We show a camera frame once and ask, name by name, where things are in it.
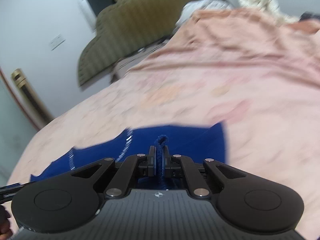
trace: blue cloth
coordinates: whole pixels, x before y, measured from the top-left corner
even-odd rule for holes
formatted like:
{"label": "blue cloth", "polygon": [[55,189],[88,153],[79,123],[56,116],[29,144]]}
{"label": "blue cloth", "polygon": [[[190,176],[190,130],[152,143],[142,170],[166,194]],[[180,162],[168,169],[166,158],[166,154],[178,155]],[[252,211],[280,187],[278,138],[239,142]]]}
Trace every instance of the blue cloth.
{"label": "blue cloth", "polygon": [[202,163],[205,158],[225,162],[225,143],[221,123],[210,128],[166,125],[135,130],[126,129],[111,141],[85,149],[73,147],[65,155],[52,162],[42,174],[31,175],[30,181],[47,179],[106,157],[118,159],[123,152],[125,154],[120,161],[129,155],[147,154],[150,146],[155,144],[160,135],[166,135],[168,138],[166,145],[170,155],[186,155],[191,157],[195,163]]}

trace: olive green headboard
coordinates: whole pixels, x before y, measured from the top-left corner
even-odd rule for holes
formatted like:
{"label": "olive green headboard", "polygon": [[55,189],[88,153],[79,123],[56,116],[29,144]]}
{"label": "olive green headboard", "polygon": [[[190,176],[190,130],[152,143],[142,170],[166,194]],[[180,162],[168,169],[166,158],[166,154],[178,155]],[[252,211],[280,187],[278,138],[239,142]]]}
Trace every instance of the olive green headboard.
{"label": "olive green headboard", "polygon": [[79,85],[117,60],[169,35],[182,8],[194,0],[115,0],[97,17],[97,36],[79,60]]}

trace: door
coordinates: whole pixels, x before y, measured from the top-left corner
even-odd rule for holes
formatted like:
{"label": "door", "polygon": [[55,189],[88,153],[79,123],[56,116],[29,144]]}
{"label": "door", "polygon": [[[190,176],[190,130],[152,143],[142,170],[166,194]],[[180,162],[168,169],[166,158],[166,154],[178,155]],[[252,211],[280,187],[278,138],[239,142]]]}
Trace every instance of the door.
{"label": "door", "polygon": [[0,187],[5,186],[36,129],[0,79]]}

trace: human hand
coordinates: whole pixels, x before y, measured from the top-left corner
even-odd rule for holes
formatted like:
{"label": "human hand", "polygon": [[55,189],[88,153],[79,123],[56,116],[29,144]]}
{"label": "human hand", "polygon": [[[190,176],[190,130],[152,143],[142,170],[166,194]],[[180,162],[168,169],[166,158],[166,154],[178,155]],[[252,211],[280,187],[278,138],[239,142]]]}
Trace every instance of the human hand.
{"label": "human hand", "polygon": [[7,240],[12,236],[12,231],[10,229],[10,214],[5,208],[0,205],[0,240]]}

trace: wall switch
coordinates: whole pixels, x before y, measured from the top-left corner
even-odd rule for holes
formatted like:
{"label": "wall switch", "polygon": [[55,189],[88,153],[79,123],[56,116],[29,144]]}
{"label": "wall switch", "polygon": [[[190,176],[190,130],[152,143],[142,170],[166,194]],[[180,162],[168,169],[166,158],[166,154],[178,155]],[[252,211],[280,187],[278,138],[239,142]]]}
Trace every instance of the wall switch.
{"label": "wall switch", "polygon": [[58,47],[61,43],[63,43],[65,39],[59,34],[57,37],[55,37],[51,42],[50,42],[50,48],[51,50],[54,50],[56,47]]}

